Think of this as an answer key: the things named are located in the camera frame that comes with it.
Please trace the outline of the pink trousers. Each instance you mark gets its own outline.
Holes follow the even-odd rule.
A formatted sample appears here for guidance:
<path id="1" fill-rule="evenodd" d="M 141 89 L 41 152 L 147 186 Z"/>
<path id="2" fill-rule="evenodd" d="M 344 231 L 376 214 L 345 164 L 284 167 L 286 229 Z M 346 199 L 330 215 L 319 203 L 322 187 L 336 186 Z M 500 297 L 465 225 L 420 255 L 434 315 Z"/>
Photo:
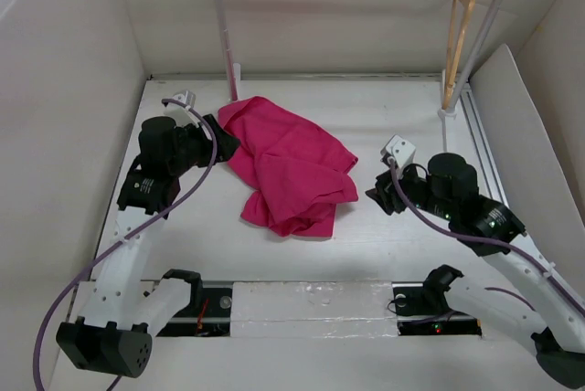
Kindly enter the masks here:
<path id="1" fill-rule="evenodd" d="M 331 238 L 340 204 L 358 199 L 350 171 L 358 159 L 329 132 L 255 96 L 219 109 L 240 141 L 231 170 L 253 190 L 241 218 L 278 236 Z"/>

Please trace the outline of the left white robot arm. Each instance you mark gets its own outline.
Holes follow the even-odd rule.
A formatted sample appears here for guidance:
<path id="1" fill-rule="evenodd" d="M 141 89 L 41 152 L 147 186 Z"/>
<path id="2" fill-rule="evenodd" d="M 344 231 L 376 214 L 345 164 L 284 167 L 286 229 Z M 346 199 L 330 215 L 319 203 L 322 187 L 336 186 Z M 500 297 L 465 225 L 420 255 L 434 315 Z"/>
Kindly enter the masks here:
<path id="1" fill-rule="evenodd" d="M 139 154 L 124 179 L 111 247 L 98 261 L 94 291 L 74 322 L 60 324 L 59 348 L 80 370 L 135 378 L 146 368 L 154 338 L 178 313 L 203 306 L 199 273 L 170 269 L 148 296 L 141 294 L 144 268 L 170 213 L 194 192 L 180 192 L 193 167 L 208 174 L 229 160 L 239 140 L 216 118 L 189 111 L 186 125 L 170 116 L 143 122 Z"/>

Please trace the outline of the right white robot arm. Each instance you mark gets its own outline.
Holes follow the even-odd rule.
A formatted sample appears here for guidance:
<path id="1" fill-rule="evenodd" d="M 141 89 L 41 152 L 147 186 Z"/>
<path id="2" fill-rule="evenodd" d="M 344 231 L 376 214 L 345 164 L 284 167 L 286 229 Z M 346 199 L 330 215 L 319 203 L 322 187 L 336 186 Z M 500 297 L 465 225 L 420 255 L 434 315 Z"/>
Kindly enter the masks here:
<path id="1" fill-rule="evenodd" d="M 509 207 L 481 195 L 477 173 L 459 154 L 422 167 L 405 152 L 383 153 L 388 170 L 366 194 L 389 216 L 409 210 L 457 240 L 513 286 L 482 287 L 443 264 L 422 282 L 420 298 L 441 317 L 462 312 L 515 340 L 568 389 L 584 387 L 584 300 L 538 250 Z"/>

